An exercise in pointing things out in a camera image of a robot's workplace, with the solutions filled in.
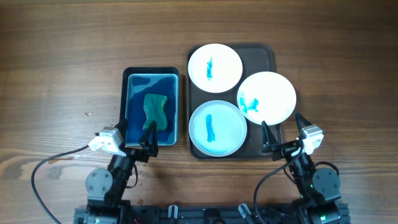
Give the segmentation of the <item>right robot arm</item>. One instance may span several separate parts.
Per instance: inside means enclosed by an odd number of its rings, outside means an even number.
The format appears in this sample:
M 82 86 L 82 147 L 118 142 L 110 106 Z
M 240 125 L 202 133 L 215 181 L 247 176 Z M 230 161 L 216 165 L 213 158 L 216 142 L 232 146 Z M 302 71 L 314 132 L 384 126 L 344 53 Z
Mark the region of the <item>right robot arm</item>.
M 293 141 L 280 144 L 266 122 L 262 122 L 262 149 L 273 161 L 284 159 L 286 163 L 267 174 L 258 183 L 254 203 L 260 186 L 277 172 L 288 169 L 289 179 L 297 187 L 300 198 L 291 204 L 291 221 L 295 223 L 333 223 L 341 219 L 336 201 L 341 198 L 340 172 L 325 161 L 314 163 L 310 157 L 323 141 L 323 130 L 312 124 L 300 113 L 295 114 L 299 136 Z

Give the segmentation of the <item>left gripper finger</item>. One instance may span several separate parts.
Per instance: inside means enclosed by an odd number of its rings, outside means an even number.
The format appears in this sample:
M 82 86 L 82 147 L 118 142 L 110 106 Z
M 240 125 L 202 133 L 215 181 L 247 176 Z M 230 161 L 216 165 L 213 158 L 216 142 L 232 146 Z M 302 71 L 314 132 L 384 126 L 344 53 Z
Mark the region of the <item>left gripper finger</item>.
M 128 127 L 128 120 L 127 119 L 120 119 L 119 123 L 115 125 L 115 127 L 119 130 L 121 137 L 122 137 L 122 146 L 125 145 L 126 140 L 126 130 Z
M 143 149 L 158 149 L 157 123 L 155 121 L 152 121 L 148 128 L 144 131 L 139 139 L 139 144 Z

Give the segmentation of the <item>large white plate blue smear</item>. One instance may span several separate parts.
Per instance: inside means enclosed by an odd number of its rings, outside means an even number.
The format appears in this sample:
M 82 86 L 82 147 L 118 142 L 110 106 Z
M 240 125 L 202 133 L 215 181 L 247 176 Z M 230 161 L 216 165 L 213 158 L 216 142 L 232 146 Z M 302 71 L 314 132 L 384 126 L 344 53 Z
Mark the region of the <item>large white plate blue smear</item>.
M 285 121 L 294 111 L 297 95 L 291 82 L 275 72 L 257 72 L 247 77 L 237 92 L 237 104 L 252 123 L 269 125 Z

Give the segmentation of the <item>pale blue plate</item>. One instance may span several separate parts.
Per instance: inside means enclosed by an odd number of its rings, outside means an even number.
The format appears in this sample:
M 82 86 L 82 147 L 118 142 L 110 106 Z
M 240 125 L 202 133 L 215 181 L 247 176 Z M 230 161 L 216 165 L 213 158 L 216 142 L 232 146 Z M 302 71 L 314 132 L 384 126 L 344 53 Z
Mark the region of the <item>pale blue plate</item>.
M 235 153 L 244 143 L 248 126 L 242 112 L 232 103 L 212 100 L 191 115 L 188 133 L 193 145 L 212 157 Z

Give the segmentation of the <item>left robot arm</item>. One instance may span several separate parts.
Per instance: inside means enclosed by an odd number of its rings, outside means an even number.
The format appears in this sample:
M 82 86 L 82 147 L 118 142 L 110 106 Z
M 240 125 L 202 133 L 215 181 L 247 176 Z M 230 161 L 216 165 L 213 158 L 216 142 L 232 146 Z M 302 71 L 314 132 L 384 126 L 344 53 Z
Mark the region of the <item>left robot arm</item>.
M 147 162 L 156 157 L 157 124 L 151 122 L 139 139 L 140 149 L 127 148 L 124 136 L 127 120 L 121 120 L 115 127 L 105 127 L 89 142 L 91 150 L 102 149 L 112 155 L 105 169 L 95 169 L 86 178 L 88 203 L 85 209 L 76 209 L 74 223 L 140 223 L 131 202 L 123 200 L 130 176 L 137 175 L 136 162 Z

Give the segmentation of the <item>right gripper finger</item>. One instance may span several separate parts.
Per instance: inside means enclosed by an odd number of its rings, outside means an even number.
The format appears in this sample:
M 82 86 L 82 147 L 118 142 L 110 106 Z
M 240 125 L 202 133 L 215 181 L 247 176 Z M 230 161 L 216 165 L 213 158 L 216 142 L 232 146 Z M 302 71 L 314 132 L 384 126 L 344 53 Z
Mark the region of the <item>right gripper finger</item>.
M 299 131 L 306 126 L 311 125 L 311 122 L 305 119 L 299 112 L 295 113 L 295 122 Z
M 262 121 L 261 125 L 263 133 L 262 148 L 263 149 L 273 148 L 274 146 L 277 145 L 277 140 L 275 136 L 273 135 L 271 129 L 269 128 L 269 126 L 265 121 Z

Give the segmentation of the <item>green sponge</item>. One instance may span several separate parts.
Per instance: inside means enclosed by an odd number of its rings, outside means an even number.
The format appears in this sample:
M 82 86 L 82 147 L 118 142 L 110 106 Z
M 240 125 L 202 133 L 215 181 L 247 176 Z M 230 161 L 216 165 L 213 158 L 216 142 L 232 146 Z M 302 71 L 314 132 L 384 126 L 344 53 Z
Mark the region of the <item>green sponge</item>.
M 146 121 L 143 129 L 149 128 L 154 121 L 158 131 L 164 131 L 167 128 L 167 117 L 165 114 L 165 104 L 168 98 L 164 95 L 148 93 L 144 97 L 144 111 L 146 113 Z

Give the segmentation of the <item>white plate blue streak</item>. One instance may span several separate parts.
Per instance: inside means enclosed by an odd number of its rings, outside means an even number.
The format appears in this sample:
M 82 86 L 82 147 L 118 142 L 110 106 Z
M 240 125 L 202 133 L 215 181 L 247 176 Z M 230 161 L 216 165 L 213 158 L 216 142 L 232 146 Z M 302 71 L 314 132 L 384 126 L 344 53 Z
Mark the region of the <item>white plate blue streak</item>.
M 237 85 L 243 63 L 235 50 L 223 44 L 199 47 L 188 61 L 188 75 L 199 89 L 222 93 Z

